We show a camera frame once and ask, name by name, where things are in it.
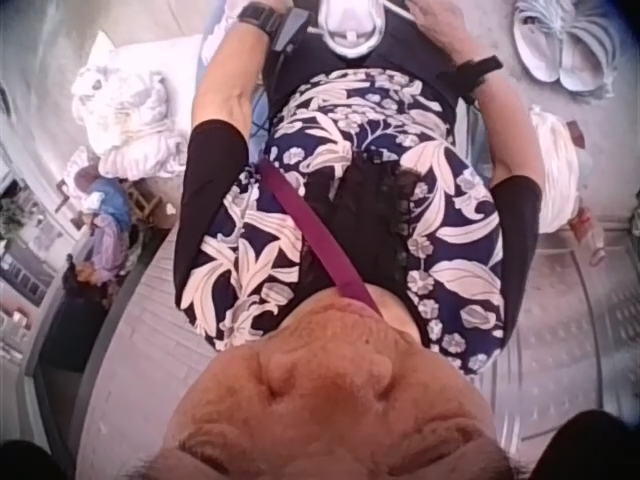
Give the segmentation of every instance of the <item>watch strap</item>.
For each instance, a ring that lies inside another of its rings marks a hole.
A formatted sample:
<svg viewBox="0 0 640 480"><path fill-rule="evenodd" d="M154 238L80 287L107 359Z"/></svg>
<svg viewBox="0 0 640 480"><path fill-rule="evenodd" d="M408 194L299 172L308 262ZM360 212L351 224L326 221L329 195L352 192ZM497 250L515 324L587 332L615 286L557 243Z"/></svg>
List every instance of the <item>watch strap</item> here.
<svg viewBox="0 0 640 480"><path fill-rule="evenodd" d="M462 63L455 70L439 75L440 79L450 85L460 98L467 104L473 105L473 92L482 85L485 77L504 67L500 59L493 55L478 61Z"/></svg>
<svg viewBox="0 0 640 480"><path fill-rule="evenodd" d="M253 25L269 36L273 41L282 24L283 15L275 8L260 2L245 5L238 14L238 22Z"/></svg>

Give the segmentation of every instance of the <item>shoulder strap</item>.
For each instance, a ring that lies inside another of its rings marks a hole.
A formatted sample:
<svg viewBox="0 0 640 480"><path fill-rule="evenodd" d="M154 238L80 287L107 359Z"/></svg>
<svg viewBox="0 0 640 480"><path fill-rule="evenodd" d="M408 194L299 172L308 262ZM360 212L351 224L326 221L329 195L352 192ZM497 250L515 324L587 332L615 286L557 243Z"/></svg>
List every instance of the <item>shoulder strap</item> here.
<svg viewBox="0 0 640 480"><path fill-rule="evenodd" d="M367 290L362 278L333 235L316 213L298 195L283 173L263 157L260 160L262 183L276 197L284 210L293 218L309 246L316 254L343 297L369 306L380 315L380 310Z"/></svg>

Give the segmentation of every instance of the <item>slipper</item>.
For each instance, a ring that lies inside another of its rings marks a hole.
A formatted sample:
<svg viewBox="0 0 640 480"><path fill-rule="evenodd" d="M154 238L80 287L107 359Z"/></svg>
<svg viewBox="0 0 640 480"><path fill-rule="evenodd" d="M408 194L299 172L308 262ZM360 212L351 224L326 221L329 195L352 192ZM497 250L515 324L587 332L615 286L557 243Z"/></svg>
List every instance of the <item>slipper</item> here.
<svg viewBox="0 0 640 480"><path fill-rule="evenodd" d="M516 48L536 79L551 83L560 78L563 13L554 0L516 3L513 34Z"/></svg>
<svg viewBox="0 0 640 480"><path fill-rule="evenodd" d="M592 1L579 3L566 31L560 83L575 93L611 97L619 55L620 39L607 12Z"/></svg>
<svg viewBox="0 0 640 480"><path fill-rule="evenodd" d="M325 43L338 55L359 58L382 40L385 12L382 0L321 0L318 26Z"/></svg>

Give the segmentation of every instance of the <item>seated person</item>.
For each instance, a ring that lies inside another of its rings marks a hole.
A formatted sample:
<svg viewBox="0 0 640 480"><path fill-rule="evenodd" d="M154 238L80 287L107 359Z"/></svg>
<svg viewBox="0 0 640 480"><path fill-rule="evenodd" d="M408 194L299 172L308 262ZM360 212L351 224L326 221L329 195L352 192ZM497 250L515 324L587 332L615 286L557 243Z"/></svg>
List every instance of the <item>seated person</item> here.
<svg viewBox="0 0 640 480"><path fill-rule="evenodd" d="M91 230L93 252L78 267L78 279L98 286L110 283L127 261L129 231L122 232L115 217L104 213L87 213L84 221Z"/></svg>
<svg viewBox="0 0 640 480"><path fill-rule="evenodd" d="M79 265L77 276L92 285L108 284L125 266L129 238L137 232L129 199L119 181L100 175L96 164L78 170L74 182L87 195L83 219L93 237L92 257Z"/></svg>

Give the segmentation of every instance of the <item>navy floral dress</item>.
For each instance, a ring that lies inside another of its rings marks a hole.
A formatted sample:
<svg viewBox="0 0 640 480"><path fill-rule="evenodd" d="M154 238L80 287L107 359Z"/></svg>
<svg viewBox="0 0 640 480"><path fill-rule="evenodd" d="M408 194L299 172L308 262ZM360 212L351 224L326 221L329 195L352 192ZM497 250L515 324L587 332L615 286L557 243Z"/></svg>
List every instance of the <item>navy floral dress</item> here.
<svg viewBox="0 0 640 480"><path fill-rule="evenodd" d="M355 152L414 172L403 224L405 302L424 335L467 375L504 345L502 241L492 196L452 147L452 125L422 82L378 69L314 78L275 120L265 155L302 196L322 174L339 184ZM180 307L224 350L269 333L284 315L304 263L303 237L247 166L205 236Z"/></svg>

